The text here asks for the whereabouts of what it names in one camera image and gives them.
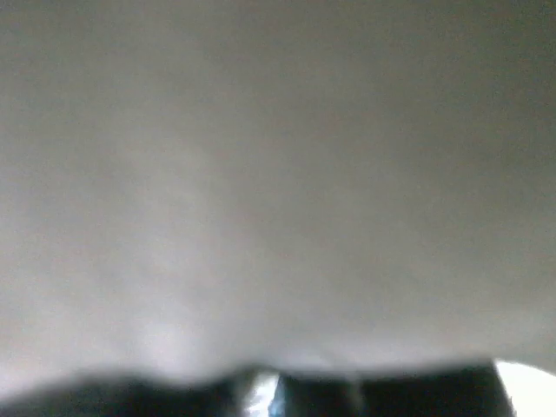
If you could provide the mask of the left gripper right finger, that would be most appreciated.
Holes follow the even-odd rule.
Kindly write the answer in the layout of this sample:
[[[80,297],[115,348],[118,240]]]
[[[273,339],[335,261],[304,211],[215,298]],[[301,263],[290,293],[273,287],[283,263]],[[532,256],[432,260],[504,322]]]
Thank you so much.
[[[271,367],[283,416],[514,416],[492,359],[337,371]]]

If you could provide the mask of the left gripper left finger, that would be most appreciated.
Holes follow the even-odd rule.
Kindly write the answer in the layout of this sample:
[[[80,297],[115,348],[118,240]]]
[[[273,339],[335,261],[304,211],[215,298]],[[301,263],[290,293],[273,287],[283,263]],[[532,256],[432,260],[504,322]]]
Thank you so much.
[[[227,375],[192,385],[141,374],[80,374],[1,400],[2,416],[260,416],[265,388]]]

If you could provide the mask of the white pillow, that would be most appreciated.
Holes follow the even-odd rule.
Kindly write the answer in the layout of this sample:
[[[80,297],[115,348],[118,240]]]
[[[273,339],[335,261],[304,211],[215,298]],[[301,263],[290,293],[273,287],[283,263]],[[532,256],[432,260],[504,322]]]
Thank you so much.
[[[1,395],[555,369],[552,1],[4,1]]]

